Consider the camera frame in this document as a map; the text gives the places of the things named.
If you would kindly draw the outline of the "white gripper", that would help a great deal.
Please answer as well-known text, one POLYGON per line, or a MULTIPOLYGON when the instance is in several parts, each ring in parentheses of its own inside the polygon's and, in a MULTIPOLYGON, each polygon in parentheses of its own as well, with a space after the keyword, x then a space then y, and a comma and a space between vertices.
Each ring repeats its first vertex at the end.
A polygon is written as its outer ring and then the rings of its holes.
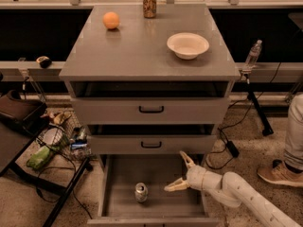
POLYGON ((207 170, 204 167, 196 166, 193 160, 184 152, 180 151, 187 171, 187 181, 179 178, 173 183, 166 185, 164 190, 167 192, 182 191, 189 187, 195 190, 215 190, 222 186, 222 175, 207 170))

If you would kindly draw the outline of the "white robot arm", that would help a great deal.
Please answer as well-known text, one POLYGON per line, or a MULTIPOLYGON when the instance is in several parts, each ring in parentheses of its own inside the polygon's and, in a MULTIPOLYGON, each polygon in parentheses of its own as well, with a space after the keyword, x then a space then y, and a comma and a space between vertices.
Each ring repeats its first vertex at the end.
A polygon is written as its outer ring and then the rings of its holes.
POLYGON ((243 203, 265 227, 302 227, 266 200, 239 174, 227 172, 220 175, 196 165, 185 152, 180 151, 180 155, 187 167, 186 178, 179 178, 165 186, 165 191, 188 188, 204 191, 227 207, 237 208, 243 203))

